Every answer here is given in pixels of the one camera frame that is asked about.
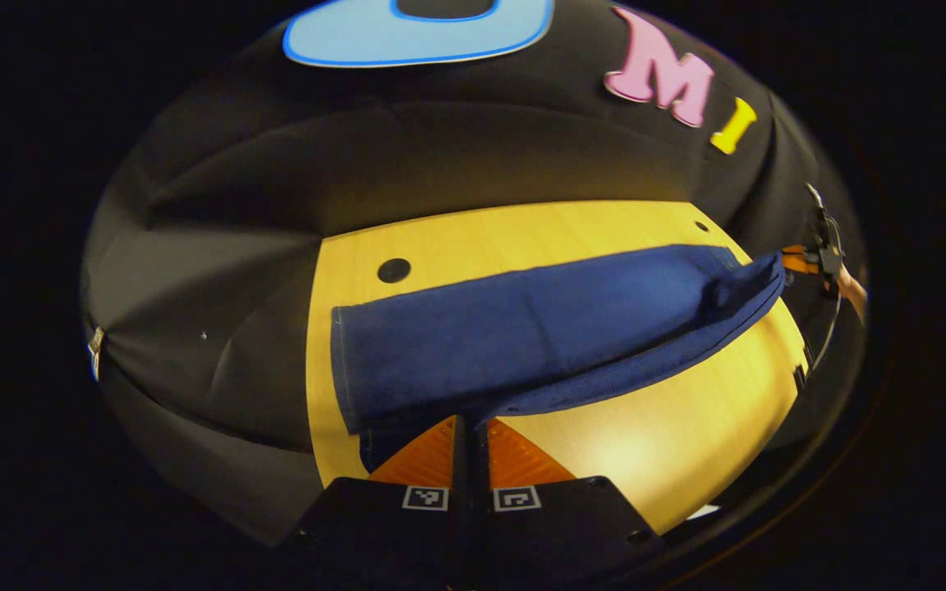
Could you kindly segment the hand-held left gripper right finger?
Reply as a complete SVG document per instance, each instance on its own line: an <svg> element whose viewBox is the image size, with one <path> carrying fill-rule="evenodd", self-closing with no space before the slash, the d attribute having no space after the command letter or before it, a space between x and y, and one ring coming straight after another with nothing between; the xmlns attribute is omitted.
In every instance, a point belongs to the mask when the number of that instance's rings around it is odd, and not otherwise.
<svg viewBox="0 0 946 591"><path fill-rule="evenodd" d="M593 589L664 550L611 479L577 478L502 420L471 453L472 588Z"/></svg>

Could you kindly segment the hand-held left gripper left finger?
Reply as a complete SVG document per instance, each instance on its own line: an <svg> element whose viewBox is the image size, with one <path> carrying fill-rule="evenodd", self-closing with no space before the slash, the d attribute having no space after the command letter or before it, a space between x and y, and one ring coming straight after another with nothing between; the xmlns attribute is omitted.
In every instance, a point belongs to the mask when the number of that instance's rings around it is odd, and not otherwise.
<svg viewBox="0 0 946 591"><path fill-rule="evenodd" d="M458 589L468 429L440 420L365 478L337 478L294 528L299 557L345 589Z"/></svg>

